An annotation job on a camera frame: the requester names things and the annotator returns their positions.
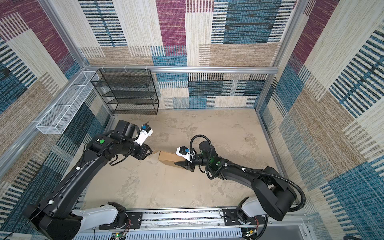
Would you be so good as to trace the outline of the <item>brown cardboard box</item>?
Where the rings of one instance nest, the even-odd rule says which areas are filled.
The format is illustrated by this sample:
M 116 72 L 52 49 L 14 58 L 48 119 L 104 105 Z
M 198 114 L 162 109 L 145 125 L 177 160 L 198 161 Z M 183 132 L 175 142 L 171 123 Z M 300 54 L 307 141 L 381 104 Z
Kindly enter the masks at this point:
M 185 161 L 184 158 L 179 157 L 177 154 L 168 153 L 165 151 L 155 151 L 153 154 L 157 155 L 158 161 L 160 161 L 162 164 L 173 167 L 173 168 L 183 169 L 181 167 L 174 165 L 175 162 Z

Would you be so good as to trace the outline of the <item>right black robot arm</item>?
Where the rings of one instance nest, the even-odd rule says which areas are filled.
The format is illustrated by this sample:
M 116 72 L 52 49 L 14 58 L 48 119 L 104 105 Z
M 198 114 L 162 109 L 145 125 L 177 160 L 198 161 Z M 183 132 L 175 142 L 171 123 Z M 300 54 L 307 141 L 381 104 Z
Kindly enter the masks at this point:
M 199 145 L 200 151 L 185 146 L 177 148 L 176 154 L 184 160 L 175 165 L 194 172 L 195 167 L 205 166 L 210 178 L 234 181 L 252 189 L 254 197 L 246 197 L 236 208 L 241 224 L 248 224 L 256 216 L 268 216 L 282 221 L 291 210 L 297 195 L 289 180 L 283 178 L 272 167 L 250 169 L 220 157 L 208 141 Z

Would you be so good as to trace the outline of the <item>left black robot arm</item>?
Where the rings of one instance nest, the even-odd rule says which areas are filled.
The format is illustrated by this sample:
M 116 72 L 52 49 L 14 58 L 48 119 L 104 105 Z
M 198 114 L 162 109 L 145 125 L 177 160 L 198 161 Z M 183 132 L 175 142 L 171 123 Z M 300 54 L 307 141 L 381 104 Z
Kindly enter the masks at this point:
M 128 224 L 126 208 L 116 202 L 82 211 L 74 210 L 74 206 L 106 164 L 120 163 L 118 156 L 132 156 L 140 161 L 148 157 L 152 150 L 145 140 L 152 133 L 148 124 L 139 127 L 120 120 L 114 130 L 93 137 L 64 179 L 38 204 L 29 205 L 24 216 L 49 240 L 71 240 L 78 233 L 98 226 L 124 229 Z

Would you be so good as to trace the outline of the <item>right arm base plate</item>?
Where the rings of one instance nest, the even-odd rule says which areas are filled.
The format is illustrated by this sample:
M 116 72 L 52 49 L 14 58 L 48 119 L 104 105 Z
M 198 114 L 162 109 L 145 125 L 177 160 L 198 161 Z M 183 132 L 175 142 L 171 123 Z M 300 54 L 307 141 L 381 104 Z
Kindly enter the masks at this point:
M 219 215 L 224 219 L 225 226 L 235 225 L 263 225 L 266 220 L 262 216 L 248 217 L 246 214 L 236 209 L 224 208 L 219 211 Z

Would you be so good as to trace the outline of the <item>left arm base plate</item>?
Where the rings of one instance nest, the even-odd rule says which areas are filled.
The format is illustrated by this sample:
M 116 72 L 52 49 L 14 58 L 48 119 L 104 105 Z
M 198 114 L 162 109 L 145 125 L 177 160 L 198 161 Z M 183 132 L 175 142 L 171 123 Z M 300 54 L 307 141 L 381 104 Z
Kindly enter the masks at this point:
M 99 230 L 128 230 L 140 229 L 142 224 L 143 212 L 126 212 L 123 221 L 116 220 L 111 224 L 98 226 Z

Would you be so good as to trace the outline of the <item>aluminium front rail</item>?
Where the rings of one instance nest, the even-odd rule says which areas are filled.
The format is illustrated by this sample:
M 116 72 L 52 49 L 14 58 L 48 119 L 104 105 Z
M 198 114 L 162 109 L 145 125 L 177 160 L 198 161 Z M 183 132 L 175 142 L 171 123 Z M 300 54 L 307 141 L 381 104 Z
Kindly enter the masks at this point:
M 142 230 L 157 230 L 164 228 L 208 228 L 208 227 L 233 227 L 240 229 L 262 229 L 265 225 L 271 227 L 281 226 L 303 226 L 309 225 L 309 220 L 303 213 L 287 213 L 282 221 L 276 221 L 271 217 L 262 215 L 266 222 L 263 225 L 235 225 L 225 226 L 224 219 L 219 215 L 219 211 L 224 208 L 184 208 L 184 209 L 152 209 L 152 210 L 126 210 L 124 213 L 117 213 L 112 210 L 112 206 L 105 205 L 88 210 L 73 210 L 71 217 L 82 217 L 82 227 L 80 232 L 98 226 L 111 224 L 116 220 L 123 221 L 126 212 L 143 212 Z M 109 231 L 131 231 L 128 230 L 109 230 Z

